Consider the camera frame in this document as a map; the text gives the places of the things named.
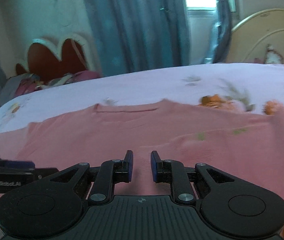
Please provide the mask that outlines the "pink knit sweater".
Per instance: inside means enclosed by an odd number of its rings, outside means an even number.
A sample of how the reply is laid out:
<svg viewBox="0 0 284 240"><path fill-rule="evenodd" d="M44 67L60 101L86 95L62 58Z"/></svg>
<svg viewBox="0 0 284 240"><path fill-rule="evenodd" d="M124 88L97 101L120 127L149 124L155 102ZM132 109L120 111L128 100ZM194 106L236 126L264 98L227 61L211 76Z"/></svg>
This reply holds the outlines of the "pink knit sweater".
<svg viewBox="0 0 284 240"><path fill-rule="evenodd" d="M90 202L91 167L133 152L129 183ZM196 200L155 183L151 152L180 161ZM0 193L4 239L282 239L284 110L234 113L168 100L65 113L0 133L0 159L58 169Z"/></svg>

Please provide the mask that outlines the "pile of pink-grey clothes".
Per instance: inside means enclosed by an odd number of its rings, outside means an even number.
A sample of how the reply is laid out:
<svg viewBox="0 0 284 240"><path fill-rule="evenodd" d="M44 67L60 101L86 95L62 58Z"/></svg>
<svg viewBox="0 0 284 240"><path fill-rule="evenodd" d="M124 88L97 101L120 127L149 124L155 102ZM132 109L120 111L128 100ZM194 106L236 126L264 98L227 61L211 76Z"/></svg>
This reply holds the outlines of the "pile of pink-grey clothes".
<svg viewBox="0 0 284 240"><path fill-rule="evenodd" d="M0 92L0 107L24 94L30 94L39 90L67 85L86 80L93 80L100 78L98 72L84 70L75 74L67 73L62 77L50 80L41 81L40 77L35 74L22 74L11 77L7 80L5 86Z"/></svg>

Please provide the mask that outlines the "floral white bed sheet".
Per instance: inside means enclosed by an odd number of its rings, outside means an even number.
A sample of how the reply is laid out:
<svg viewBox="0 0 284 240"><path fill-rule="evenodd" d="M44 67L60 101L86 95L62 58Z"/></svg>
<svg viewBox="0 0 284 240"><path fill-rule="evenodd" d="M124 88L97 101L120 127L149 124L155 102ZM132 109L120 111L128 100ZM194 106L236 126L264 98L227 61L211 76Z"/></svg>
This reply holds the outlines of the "floral white bed sheet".
<svg viewBox="0 0 284 240"><path fill-rule="evenodd" d="M148 70L58 86L22 95L0 107L0 133L100 103L143 105L168 99L196 105L201 97L249 98L254 113L269 100L284 104L284 65L217 63Z"/></svg>

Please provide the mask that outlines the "red heart-shaped headboard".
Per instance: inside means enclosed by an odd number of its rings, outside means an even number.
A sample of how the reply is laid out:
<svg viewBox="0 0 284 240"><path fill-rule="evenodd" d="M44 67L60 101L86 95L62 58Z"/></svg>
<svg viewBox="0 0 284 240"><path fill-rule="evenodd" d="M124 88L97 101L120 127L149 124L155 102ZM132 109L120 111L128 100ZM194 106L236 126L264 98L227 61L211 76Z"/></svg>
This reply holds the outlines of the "red heart-shaped headboard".
<svg viewBox="0 0 284 240"><path fill-rule="evenodd" d="M35 74L42 81L84 70L101 73L94 42L79 33L63 35L56 43L34 38L15 65L16 74Z"/></svg>

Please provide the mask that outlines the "blue-grey left curtain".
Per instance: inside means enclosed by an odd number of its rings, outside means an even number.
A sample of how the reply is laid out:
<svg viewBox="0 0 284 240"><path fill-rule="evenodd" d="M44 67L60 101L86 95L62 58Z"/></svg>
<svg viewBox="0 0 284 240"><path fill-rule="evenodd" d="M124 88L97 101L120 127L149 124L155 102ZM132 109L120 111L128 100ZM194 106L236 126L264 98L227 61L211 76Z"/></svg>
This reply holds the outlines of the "blue-grey left curtain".
<svg viewBox="0 0 284 240"><path fill-rule="evenodd" d="M84 0L104 76L189 64L185 0Z"/></svg>

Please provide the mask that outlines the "white patterned pillow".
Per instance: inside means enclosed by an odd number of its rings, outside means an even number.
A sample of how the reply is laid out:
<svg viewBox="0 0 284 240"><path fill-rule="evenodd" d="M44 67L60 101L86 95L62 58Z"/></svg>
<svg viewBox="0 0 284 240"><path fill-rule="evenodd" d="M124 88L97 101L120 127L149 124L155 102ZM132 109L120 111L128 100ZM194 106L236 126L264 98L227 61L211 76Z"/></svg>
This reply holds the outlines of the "white patterned pillow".
<svg viewBox="0 0 284 240"><path fill-rule="evenodd" d="M268 44L266 47L264 63L265 64L282 64L283 63L282 55L277 50L275 50L271 44Z"/></svg>

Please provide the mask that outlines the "window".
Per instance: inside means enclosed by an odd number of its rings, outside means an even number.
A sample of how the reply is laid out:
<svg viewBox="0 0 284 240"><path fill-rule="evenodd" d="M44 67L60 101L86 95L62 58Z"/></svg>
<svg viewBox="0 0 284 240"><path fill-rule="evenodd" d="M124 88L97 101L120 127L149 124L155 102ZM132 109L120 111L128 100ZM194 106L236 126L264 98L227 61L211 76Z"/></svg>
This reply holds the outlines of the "window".
<svg viewBox="0 0 284 240"><path fill-rule="evenodd" d="M217 0L185 0L190 29L190 64L201 64L217 19Z"/></svg>

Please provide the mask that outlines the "cream wooden headboard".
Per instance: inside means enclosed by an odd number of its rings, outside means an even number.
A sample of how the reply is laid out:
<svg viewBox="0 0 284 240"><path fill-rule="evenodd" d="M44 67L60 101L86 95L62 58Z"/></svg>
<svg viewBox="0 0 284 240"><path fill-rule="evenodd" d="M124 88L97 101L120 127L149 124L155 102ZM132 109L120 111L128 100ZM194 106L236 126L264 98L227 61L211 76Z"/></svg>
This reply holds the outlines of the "cream wooden headboard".
<svg viewBox="0 0 284 240"><path fill-rule="evenodd" d="M267 9L245 18L232 30L227 63L264 63L271 44L283 57L284 9Z"/></svg>

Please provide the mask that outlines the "blue-grey tied right curtain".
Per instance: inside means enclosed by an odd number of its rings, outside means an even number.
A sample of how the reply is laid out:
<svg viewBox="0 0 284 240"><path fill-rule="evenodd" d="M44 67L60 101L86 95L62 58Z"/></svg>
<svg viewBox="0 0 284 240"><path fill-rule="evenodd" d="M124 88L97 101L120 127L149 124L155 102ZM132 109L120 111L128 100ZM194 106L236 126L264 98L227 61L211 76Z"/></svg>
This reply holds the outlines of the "blue-grey tied right curtain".
<svg viewBox="0 0 284 240"><path fill-rule="evenodd" d="M216 19L209 36L209 47L202 63L223 63L226 61L232 40L232 28L239 14L231 9L232 0L216 0Z"/></svg>

